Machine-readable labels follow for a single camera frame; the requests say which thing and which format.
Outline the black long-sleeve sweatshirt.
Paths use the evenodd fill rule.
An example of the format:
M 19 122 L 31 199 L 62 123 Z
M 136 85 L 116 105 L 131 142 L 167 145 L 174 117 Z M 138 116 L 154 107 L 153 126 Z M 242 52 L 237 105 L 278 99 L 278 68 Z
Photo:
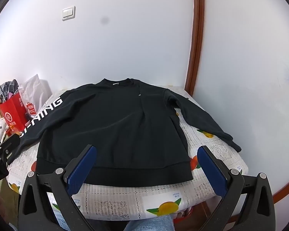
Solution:
M 66 91 L 36 115 L 9 162 L 38 144 L 36 171 L 48 174 L 92 145 L 97 159 L 87 184 L 152 187 L 187 182 L 193 175 L 177 109 L 189 125 L 241 150 L 188 98 L 136 79 L 104 79 Z

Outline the red paper gift bag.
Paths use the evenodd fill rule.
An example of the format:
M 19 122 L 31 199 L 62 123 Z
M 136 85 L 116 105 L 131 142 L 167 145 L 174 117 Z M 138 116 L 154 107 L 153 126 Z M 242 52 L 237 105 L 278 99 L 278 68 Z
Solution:
M 27 111 L 19 93 L 1 103 L 0 110 L 9 127 L 16 128 L 19 132 L 22 132 L 26 128 L 29 120 L 27 119 Z

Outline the plaid dark cloth bundle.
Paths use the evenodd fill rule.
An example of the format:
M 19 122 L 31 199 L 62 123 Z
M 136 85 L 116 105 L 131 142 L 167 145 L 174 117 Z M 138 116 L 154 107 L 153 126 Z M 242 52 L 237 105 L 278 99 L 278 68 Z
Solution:
M 7 81 L 0 85 L 0 103 L 4 103 L 13 95 L 18 93 L 18 82 L 16 79 Z

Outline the white plastic bag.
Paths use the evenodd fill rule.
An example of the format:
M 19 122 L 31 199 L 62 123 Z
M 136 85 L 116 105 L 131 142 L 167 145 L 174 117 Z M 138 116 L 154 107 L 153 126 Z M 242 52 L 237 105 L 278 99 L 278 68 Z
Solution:
M 38 74 L 20 84 L 18 91 L 30 118 L 34 118 L 37 115 L 52 95 L 48 82 L 46 80 L 40 80 Z

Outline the fruit print table cover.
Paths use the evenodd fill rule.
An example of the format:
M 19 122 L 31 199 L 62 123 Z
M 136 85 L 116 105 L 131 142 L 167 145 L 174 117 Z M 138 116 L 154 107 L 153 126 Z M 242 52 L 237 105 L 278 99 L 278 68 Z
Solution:
M 122 188 L 84 184 L 79 193 L 73 196 L 81 212 L 90 219 L 106 221 L 129 221 L 152 218 L 149 209 L 165 202 L 179 200 L 179 211 L 185 211 L 198 203 L 214 197 L 214 191 L 200 165 L 196 164 L 196 153 L 201 145 L 221 159 L 228 168 L 246 174 L 249 169 L 240 155 L 219 138 L 202 134 L 189 126 L 177 110 L 180 127 L 188 143 L 188 154 L 192 159 L 193 180 L 181 184 Z

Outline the blue denim trouser leg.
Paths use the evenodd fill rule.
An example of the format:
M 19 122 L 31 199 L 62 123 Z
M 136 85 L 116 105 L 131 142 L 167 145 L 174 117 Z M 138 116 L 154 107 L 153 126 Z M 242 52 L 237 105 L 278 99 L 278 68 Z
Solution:
M 130 221 L 124 231 L 175 231 L 170 215 Z

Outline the white wall light switch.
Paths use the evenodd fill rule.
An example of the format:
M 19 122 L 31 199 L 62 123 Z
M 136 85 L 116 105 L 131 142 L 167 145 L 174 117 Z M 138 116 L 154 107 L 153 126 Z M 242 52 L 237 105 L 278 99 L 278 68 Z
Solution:
M 62 21 L 75 18 L 76 7 L 72 6 L 62 10 Z

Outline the brown wooden door frame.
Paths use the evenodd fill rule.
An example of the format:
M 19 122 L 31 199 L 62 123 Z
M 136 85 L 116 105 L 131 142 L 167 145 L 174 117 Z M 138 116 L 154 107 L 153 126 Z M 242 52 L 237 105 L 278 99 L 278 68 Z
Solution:
M 190 96 L 193 96 L 195 91 L 198 69 L 200 65 L 204 22 L 205 0 L 194 0 L 191 50 L 184 87 L 185 91 Z

